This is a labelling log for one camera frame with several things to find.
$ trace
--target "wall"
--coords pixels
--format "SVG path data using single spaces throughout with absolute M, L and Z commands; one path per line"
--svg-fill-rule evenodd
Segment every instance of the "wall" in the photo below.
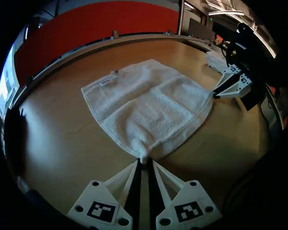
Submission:
M 184 10 L 184 18 L 182 20 L 182 28 L 181 28 L 182 35 L 188 34 L 190 18 L 192 18 L 195 21 L 198 21 L 200 23 L 200 17 L 199 16 L 197 16 L 196 14 L 185 9 Z
M 49 4 L 45 5 L 43 9 L 46 10 L 49 14 L 55 16 L 57 1 L 58 0 L 51 1 Z M 113 2 L 117 0 L 60 0 L 59 5 L 58 5 L 58 15 L 63 14 L 67 11 L 73 10 L 75 8 L 88 5 L 88 4 L 98 3 L 98 2 L 110 2 L 110 1 Z M 179 12 L 179 5 L 177 5 L 179 0 L 132 0 L 132 1 L 151 3 L 154 5 L 158 5 L 158 6 L 165 7 L 171 10 L 175 10 L 176 12 Z M 38 13 L 34 15 L 34 17 L 42 17 L 47 20 L 52 20 L 53 17 L 49 15 L 48 13 L 46 13 L 43 10 L 40 10 Z M 24 35 L 25 35 L 25 29 L 23 29 L 17 37 L 16 44 L 14 45 L 15 52 L 23 44 Z
M 15 53 L 20 86 L 64 53 L 105 37 L 177 31 L 179 13 L 143 2 L 101 2 L 58 15 L 32 34 Z

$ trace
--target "ceiling light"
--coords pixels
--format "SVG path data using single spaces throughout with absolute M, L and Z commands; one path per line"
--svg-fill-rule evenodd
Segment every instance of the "ceiling light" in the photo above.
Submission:
M 194 7 L 191 4 L 187 3 L 187 2 L 185 2 L 185 5 L 189 6 L 191 9 L 194 9 Z
M 220 10 L 208 13 L 208 15 L 221 15 L 221 14 L 228 14 L 228 15 L 244 15 L 242 11 L 237 10 Z

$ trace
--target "screw hole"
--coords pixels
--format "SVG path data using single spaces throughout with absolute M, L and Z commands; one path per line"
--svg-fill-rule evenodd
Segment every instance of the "screw hole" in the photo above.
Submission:
M 125 219 L 125 218 L 120 218 L 120 219 L 118 220 L 118 224 L 119 224 L 119 225 L 122 225 L 122 226 L 126 226 L 126 225 L 129 224 L 129 220 L 127 220 L 127 219 Z
M 81 207 L 80 205 L 77 205 L 76 207 L 75 207 L 75 210 L 77 211 L 77 212 L 83 212 L 83 207 Z
M 170 224 L 170 219 L 161 219 L 159 223 L 163 226 L 167 226 Z
M 208 206 L 205 208 L 206 212 L 212 212 L 214 210 L 214 208 L 212 206 Z

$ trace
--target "window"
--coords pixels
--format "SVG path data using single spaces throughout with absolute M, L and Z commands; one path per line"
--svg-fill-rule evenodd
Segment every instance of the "window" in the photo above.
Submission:
M 19 88 L 13 63 L 13 46 L 8 53 L 0 79 L 0 116 L 5 117 L 16 91 Z

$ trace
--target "white cloth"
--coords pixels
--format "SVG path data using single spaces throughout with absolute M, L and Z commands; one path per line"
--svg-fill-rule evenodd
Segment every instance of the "white cloth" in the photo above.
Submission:
M 226 59 L 223 57 L 223 55 L 215 51 L 209 51 L 206 53 L 206 61 L 208 66 L 220 72 L 221 74 L 223 74 L 224 70 L 228 68 Z
M 81 89 L 104 131 L 145 163 L 178 148 L 204 122 L 212 93 L 175 69 L 148 60 Z

